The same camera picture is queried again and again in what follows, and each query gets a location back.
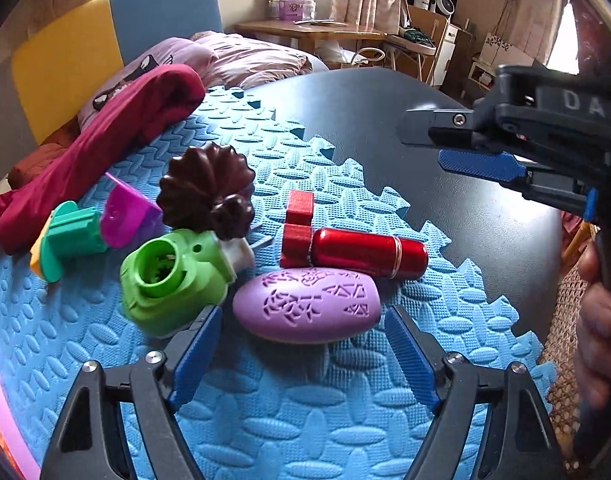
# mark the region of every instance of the storage box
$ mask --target storage box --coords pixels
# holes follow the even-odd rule
[[[278,16],[286,22],[303,20],[304,0],[279,0]]]
[[[528,56],[522,50],[490,33],[488,33],[485,38],[485,43],[483,44],[483,49],[481,49],[479,59],[490,66],[532,66],[534,62],[534,58]]]

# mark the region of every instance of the human hand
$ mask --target human hand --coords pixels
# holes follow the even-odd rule
[[[601,264],[594,242],[579,261],[579,275],[589,285],[577,320],[574,369],[581,397],[592,409],[600,410],[607,403],[611,383],[611,293],[600,282]]]

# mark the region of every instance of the white appliance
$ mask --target white appliance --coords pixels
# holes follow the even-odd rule
[[[448,23],[445,28],[445,36],[441,43],[441,50],[435,60],[434,73],[432,74],[432,86],[441,86],[445,80],[445,74],[450,66],[452,54],[455,52],[455,42],[457,41],[457,33],[459,28],[452,23]]]

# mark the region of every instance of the red cloth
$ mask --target red cloth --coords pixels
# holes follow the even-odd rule
[[[80,200],[135,142],[147,144],[187,118],[205,97],[201,78],[184,64],[162,65],[116,95],[67,152],[20,189],[0,195],[0,245],[27,250],[56,206]]]

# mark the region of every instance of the magenta plastic piece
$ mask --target magenta plastic piece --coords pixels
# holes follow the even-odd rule
[[[282,343],[320,344],[354,337],[381,317],[367,274],[311,267],[257,276],[234,296],[234,315],[253,334]]]
[[[41,468],[30,453],[21,432],[18,430],[12,411],[8,406],[3,386],[0,383],[0,432],[10,448],[14,461],[26,480],[39,480]]]
[[[100,219],[101,236],[110,247],[125,247],[141,228],[144,234],[154,235],[160,225],[162,211],[156,202],[109,173],[116,184],[109,192]]]

